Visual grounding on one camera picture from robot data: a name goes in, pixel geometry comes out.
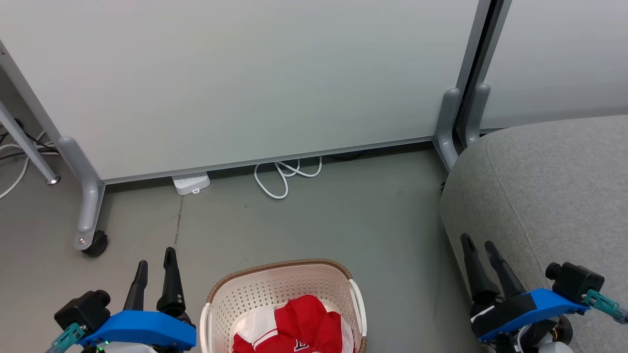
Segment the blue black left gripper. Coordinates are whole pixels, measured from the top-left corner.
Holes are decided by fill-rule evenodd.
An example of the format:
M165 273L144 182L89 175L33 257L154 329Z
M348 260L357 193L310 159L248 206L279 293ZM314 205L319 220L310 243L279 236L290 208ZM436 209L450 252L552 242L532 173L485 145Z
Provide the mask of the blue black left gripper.
M197 345L197 329L169 315L184 315L186 310L176 250L164 253L164 283L157 311L144 310L144 290L148 283L148 262L138 263L124 304L124 310L112 315L98 330L78 341L79 346L104 342L137 343L146 346L173 347L179 351Z

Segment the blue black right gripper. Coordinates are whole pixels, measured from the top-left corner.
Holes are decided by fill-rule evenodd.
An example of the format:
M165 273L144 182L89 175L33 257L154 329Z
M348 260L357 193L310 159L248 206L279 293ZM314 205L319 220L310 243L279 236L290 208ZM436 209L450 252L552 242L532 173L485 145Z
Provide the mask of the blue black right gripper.
M468 234L462 234L460 240L473 303L493 303L499 289L485 272L478 248ZM492 241L485 242L485 251L498 276L503 295L508 299L471 317L471 329L480 342L491 342L500 334L512 333L525 326L573 311L589 310L589 307L565 299L551 290L540 288L527 293Z

